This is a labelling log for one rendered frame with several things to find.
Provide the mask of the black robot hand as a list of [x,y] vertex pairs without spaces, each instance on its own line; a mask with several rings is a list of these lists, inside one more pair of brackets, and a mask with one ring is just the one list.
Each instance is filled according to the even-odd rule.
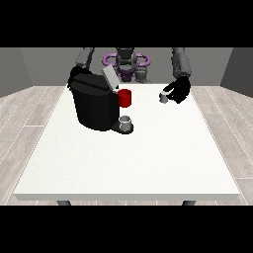
[[167,93],[166,97],[177,104],[180,104],[188,97],[190,90],[191,83],[187,76],[177,78],[163,89]]
[[74,66],[70,71],[70,75],[67,81],[68,87],[73,82],[73,78],[80,73],[91,74],[91,71],[87,68],[82,68],[81,66]]

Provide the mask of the pale grey machine lid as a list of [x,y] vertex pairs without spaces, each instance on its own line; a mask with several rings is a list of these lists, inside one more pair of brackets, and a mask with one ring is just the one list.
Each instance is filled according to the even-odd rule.
[[108,65],[102,69],[102,74],[106,78],[110,88],[115,90],[120,84],[120,80],[112,65]]

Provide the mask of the black coffee machine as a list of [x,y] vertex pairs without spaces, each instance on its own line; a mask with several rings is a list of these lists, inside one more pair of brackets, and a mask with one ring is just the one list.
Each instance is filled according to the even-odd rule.
[[133,132],[133,124],[128,131],[120,130],[119,91],[110,88],[106,78],[97,74],[77,74],[67,85],[73,96],[79,123],[98,131],[114,130],[121,134]]

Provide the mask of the red pod holder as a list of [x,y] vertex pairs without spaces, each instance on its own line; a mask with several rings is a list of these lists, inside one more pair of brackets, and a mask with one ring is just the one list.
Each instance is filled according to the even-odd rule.
[[131,91],[129,89],[121,89],[118,92],[119,106],[127,108],[131,105]]

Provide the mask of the small grey cup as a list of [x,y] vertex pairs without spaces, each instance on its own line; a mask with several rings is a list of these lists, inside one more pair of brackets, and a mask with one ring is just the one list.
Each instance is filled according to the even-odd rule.
[[131,119],[129,116],[119,117],[120,130],[128,131],[131,128]]

